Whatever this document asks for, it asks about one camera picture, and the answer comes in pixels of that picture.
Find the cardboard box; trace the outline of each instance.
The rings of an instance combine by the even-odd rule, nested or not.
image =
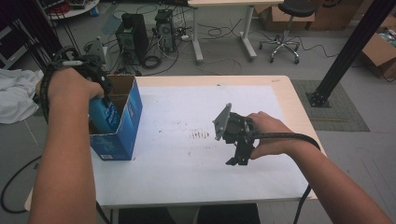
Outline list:
[[[396,77],[396,48],[388,41],[375,34],[362,52],[368,68],[378,77]]]
[[[113,83],[110,100],[121,114],[115,133],[99,134],[90,128],[91,147],[102,161],[130,161],[142,113],[142,101],[134,76],[108,76]]]
[[[306,25],[307,30],[335,31],[348,27],[363,0],[311,0],[316,6],[315,21]]]
[[[282,12],[278,7],[255,6],[259,20],[265,31],[284,31],[290,20],[290,15]],[[291,30],[304,30],[308,21],[314,21],[315,14],[310,17],[294,17]]]
[[[394,29],[395,26],[396,26],[396,17],[389,15],[381,23],[377,31],[381,32],[384,30],[391,30]]]

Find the black stand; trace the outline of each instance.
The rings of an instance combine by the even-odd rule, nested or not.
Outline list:
[[[311,106],[324,107],[328,104],[329,96],[335,86],[395,5],[396,0],[374,0],[335,59],[326,77],[314,92],[307,94]]]

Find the floor mat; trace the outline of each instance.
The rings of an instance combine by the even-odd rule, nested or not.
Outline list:
[[[340,83],[329,97],[330,108],[312,107],[308,102],[306,93],[315,91],[320,82],[319,80],[291,81],[314,129],[316,131],[370,132]]]

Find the desktop computer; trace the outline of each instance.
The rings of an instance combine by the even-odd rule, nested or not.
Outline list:
[[[145,19],[142,14],[122,14],[122,23],[116,31],[120,53],[127,55],[128,64],[141,64],[149,48]]]
[[[155,17],[156,29],[161,36],[160,48],[166,52],[176,50],[175,29],[173,24],[173,10],[159,9]]]

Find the white table frame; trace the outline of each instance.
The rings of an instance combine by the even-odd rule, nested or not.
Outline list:
[[[250,30],[250,22],[253,16],[253,5],[263,5],[263,4],[278,4],[282,3],[283,0],[256,0],[256,1],[235,1],[235,0],[218,0],[218,1],[209,1],[209,0],[190,0],[189,5],[193,7],[193,35],[192,35],[192,45],[195,52],[195,59],[197,63],[202,63],[204,61],[204,56],[201,51],[201,46],[198,40],[198,7],[209,7],[209,6],[233,6],[233,5],[248,5],[247,14],[245,18],[245,28],[243,32],[240,32],[240,37],[242,43],[244,44],[247,53],[249,55],[249,61],[252,62],[255,58],[257,58],[257,54],[254,51],[253,47],[250,44],[248,39],[248,32]]]

